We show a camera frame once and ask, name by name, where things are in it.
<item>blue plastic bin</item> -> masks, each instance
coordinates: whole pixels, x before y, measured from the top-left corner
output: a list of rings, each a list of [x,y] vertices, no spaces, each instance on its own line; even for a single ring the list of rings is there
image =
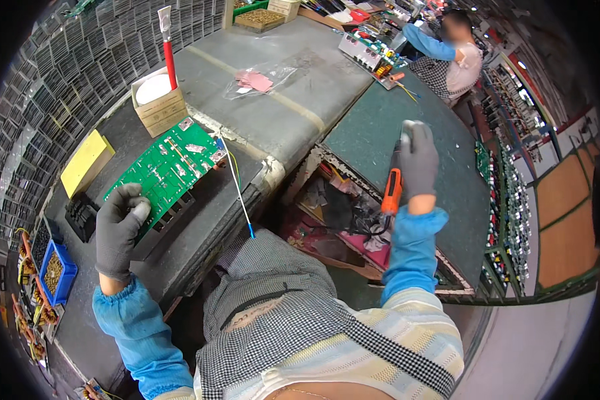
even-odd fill
[[[49,291],[49,288],[45,283],[45,274],[47,273],[47,267],[53,252],[58,254],[58,259],[60,259],[60,264],[62,264],[63,267],[55,294],[51,294],[51,291]],[[71,289],[71,283],[76,274],[78,274],[78,266],[71,260],[71,256],[69,256],[69,253],[66,251],[66,246],[56,244],[53,240],[49,240],[45,258],[42,261],[42,269],[40,269],[40,281],[42,283],[42,289],[44,289],[47,299],[49,300],[49,303],[51,303],[51,307],[55,307],[58,304],[66,304],[66,299],[69,297],[69,290]]]

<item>plastic bag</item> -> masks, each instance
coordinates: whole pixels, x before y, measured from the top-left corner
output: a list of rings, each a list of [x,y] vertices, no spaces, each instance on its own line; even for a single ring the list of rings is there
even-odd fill
[[[263,63],[257,64],[250,68],[241,69],[236,73],[224,89],[223,98],[227,100],[234,100],[240,97],[257,96],[263,94],[269,94],[277,89],[279,85],[283,84],[291,74],[296,71],[297,68],[287,67],[280,64]],[[256,89],[245,88],[239,84],[240,76],[245,73],[259,72],[261,75],[268,78],[271,82],[271,88],[267,92],[260,92]]]

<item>orange screwdriver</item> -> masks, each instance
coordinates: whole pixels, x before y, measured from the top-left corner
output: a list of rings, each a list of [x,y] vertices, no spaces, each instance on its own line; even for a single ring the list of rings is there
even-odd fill
[[[398,213],[400,207],[400,198],[402,197],[402,174],[400,172],[400,153],[402,151],[402,142],[398,139],[391,155],[391,164],[389,165],[389,178],[384,188],[384,197],[380,210],[384,215],[394,216]]]

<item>white wire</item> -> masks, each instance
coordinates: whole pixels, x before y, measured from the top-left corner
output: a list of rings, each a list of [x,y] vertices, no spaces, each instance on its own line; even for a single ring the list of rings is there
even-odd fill
[[[222,144],[227,153],[227,158],[229,159],[229,168],[231,169],[231,175],[233,176],[233,182],[235,183],[235,188],[238,190],[238,199],[240,199],[240,204],[242,204],[242,210],[244,211],[244,216],[247,217],[247,223],[251,225],[251,221],[249,220],[249,215],[247,214],[247,208],[244,206],[244,201],[242,200],[242,194],[240,192],[240,186],[238,185],[238,179],[235,177],[235,172],[233,171],[233,163],[231,162],[231,155],[229,155],[229,148],[226,146],[224,142],[224,138],[220,135],[220,140],[222,140]]]

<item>work table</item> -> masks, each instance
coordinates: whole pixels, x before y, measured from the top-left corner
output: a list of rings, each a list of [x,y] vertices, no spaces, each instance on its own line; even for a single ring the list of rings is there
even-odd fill
[[[218,31],[175,55],[178,84],[193,117],[203,124],[213,123],[212,118],[230,139],[227,146],[236,156],[248,209],[256,208],[280,184],[372,82],[340,55],[340,39],[330,29],[298,18],[268,35]],[[297,70],[275,95],[223,98],[235,68],[263,62]],[[155,139],[142,126],[130,100],[97,129],[116,151],[87,190],[101,206],[107,190]],[[132,261],[132,272],[163,312],[178,296],[195,290],[222,245],[245,225],[228,168],[209,172],[193,193],[196,201],[148,257]],[[58,222],[69,254],[79,266],[56,339],[81,373],[115,390],[125,369],[115,341],[101,331],[91,309],[98,284],[95,235],[88,243],[78,239],[64,219],[67,201],[58,184],[45,208],[45,214]]]
[[[197,115],[203,124],[215,120],[231,139],[228,146],[237,158],[242,196],[250,210],[336,124],[323,144],[380,191],[401,121],[420,119],[431,124],[440,153],[438,204],[451,215],[438,245],[454,263],[471,265],[466,275],[473,277],[477,253],[484,249],[488,194],[475,172],[471,136],[453,112],[409,72],[402,81],[423,96],[417,105],[399,88],[387,92],[378,84],[369,87],[372,78],[343,57],[338,50],[340,40],[331,29],[300,17],[263,35],[236,28],[218,31],[175,55],[178,84],[192,114],[204,114]],[[272,95],[223,98],[237,68],[263,62],[297,70]],[[102,205],[106,191],[155,139],[140,123],[130,100],[97,128],[116,151],[87,191]],[[193,192],[196,201],[191,208],[147,258],[132,262],[132,272],[163,312],[179,296],[195,290],[222,245],[245,226],[228,168],[210,172]],[[81,243],[71,231],[64,220],[67,201],[64,188],[56,185],[45,210],[60,225],[68,251],[79,266],[56,338],[81,373],[115,390],[125,369],[113,338],[104,335],[91,309],[98,284],[93,267],[95,236]]]

